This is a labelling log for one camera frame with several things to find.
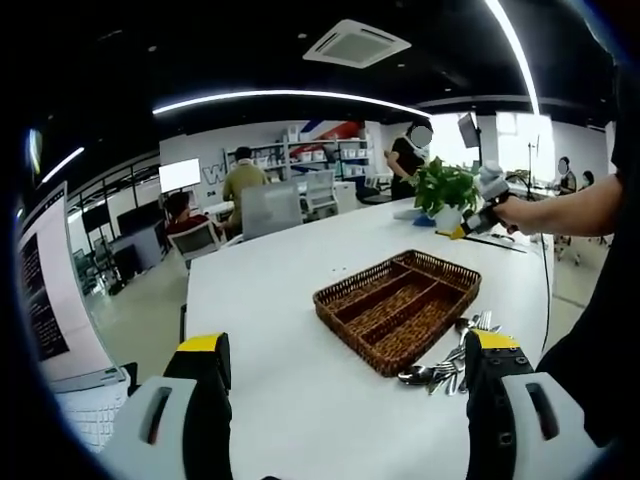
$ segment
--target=computer monitor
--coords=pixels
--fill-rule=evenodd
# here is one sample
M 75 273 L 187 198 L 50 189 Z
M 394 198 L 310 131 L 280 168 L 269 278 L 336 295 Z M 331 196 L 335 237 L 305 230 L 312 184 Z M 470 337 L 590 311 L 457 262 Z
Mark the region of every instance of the computer monitor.
M 25 320 L 52 390 L 84 390 L 123 380 L 79 288 L 67 226 L 66 184 L 25 219 L 18 246 Z
M 109 223 L 109 207 L 106 203 L 93 207 L 82 214 L 85 232 L 93 232 L 102 225 Z
M 130 235 L 164 220 L 158 202 L 150 202 L 118 216 L 120 235 Z
M 159 169 L 162 193 L 200 183 L 200 159 L 163 165 Z
M 458 129 L 460 130 L 460 135 L 462 135 L 462 140 L 464 140 L 465 147 L 480 146 L 480 134 L 470 113 L 458 120 Z

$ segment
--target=laptop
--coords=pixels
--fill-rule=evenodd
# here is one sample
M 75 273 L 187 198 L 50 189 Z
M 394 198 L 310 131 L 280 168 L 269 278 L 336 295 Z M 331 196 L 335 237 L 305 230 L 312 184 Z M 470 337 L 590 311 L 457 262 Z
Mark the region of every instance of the laptop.
M 71 252 L 66 183 L 26 217 L 18 241 L 25 322 L 33 351 L 70 427 L 99 452 L 130 378 L 107 353 L 87 310 Z

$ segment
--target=man in yellow shirt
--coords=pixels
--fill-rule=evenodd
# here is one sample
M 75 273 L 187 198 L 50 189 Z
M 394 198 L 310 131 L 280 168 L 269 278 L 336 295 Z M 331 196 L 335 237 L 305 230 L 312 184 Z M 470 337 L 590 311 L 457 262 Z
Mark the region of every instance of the man in yellow shirt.
M 233 213 L 225 225 L 230 237 L 242 232 L 242 190 L 269 183 L 265 173 L 253 164 L 250 148 L 238 147 L 235 157 L 237 165 L 227 175 L 222 190 L 222 198 L 225 202 L 233 200 Z

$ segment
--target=cable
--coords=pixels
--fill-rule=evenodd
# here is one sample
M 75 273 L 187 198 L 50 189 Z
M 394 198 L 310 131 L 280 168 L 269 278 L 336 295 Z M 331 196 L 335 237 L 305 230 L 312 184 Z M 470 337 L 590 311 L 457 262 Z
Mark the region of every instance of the cable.
M 532 166 L 531 166 L 531 150 L 533 149 L 533 145 L 531 145 L 531 143 L 529 143 L 529 182 L 527 184 L 527 201 L 533 201 L 533 195 L 531 194 L 531 186 L 532 186 L 532 182 L 531 182 L 531 170 L 532 170 Z M 540 134 L 538 134 L 538 139 L 536 142 L 536 158 L 539 157 L 540 154 Z M 545 276 L 545 280 L 546 280 L 546 286 L 547 286 L 547 327 L 546 330 L 544 332 L 544 341 L 542 342 L 542 352 L 544 352 L 544 347 L 547 344 L 547 338 L 549 337 L 549 323 L 551 322 L 551 286 L 549 285 L 549 267 L 547 265 L 547 246 L 544 243 L 544 233 L 540 234 L 540 240 L 542 243 L 542 261 L 544 262 L 544 276 Z
M 544 243 L 544 233 L 540 234 L 540 239 L 542 241 L 542 259 L 544 261 L 544 275 L 546 278 L 547 284 L 547 329 L 544 332 L 544 341 L 542 342 L 542 352 L 544 352 L 544 347 L 547 344 L 547 338 L 549 337 L 549 323 L 551 320 L 551 286 L 549 285 L 549 267 L 547 266 L 547 246 Z

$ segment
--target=person's arm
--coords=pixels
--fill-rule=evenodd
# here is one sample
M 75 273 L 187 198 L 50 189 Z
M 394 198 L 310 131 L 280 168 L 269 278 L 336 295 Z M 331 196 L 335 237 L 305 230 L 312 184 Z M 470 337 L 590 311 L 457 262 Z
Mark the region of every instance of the person's arm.
M 225 202 L 228 202 L 229 200 L 231 200 L 232 196 L 233 196 L 233 192 L 231 191 L 231 181 L 227 176 L 227 178 L 224 181 L 224 188 L 222 189 L 222 199 Z
M 573 195 L 526 202 L 515 197 L 495 207 L 495 213 L 524 234 L 597 237 L 613 233 L 622 202 L 622 182 L 617 175 Z
M 400 154 L 398 152 L 390 152 L 389 155 L 387 155 L 387 165 L 389 165 L 389 168 L 393 173 L 398 175 L 400 178 L 410 177 L 411 175 L 405 172 L 398 164 L 398 158 L 400 158 Z

